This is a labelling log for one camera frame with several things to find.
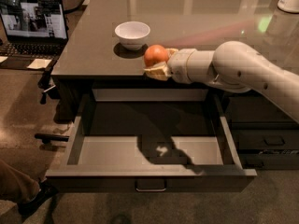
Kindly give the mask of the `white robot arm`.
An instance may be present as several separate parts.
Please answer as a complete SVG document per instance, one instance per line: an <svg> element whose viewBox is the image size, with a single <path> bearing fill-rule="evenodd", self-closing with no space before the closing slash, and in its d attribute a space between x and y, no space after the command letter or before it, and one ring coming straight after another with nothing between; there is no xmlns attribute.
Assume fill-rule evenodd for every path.
<svg viewBox="0 0 299 224"><path fill-rule="evenodd" d="M143 60L144 72L150 78L173 79L180 84L198 82L234 93L254 90L299 122L299 76L274 65L242 42L225 42L214 50L152 45Z"/></svg>

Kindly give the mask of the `white cylindrical robot base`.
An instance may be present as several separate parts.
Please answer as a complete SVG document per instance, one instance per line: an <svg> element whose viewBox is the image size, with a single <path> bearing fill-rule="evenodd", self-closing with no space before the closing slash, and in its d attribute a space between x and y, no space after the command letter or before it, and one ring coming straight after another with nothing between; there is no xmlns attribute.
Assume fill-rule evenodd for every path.
<svg viewBox="0 0 299 224"><path fill-rule="evenodd" d="M278 8L289 13L299 13L299 0L278 0Z"/></svg>

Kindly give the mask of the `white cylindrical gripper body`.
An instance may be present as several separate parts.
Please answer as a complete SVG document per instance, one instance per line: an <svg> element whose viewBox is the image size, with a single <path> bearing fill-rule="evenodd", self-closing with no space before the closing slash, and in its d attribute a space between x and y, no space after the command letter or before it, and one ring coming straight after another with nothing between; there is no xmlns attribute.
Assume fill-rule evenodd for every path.
<svg viewBox="0 0 299 224"><path fill-rule="evenodd" d="M171 78L180 84L191 84L188 77L187 62L195 49L180 49L169 58L167 65L171 72Z"/></svg>

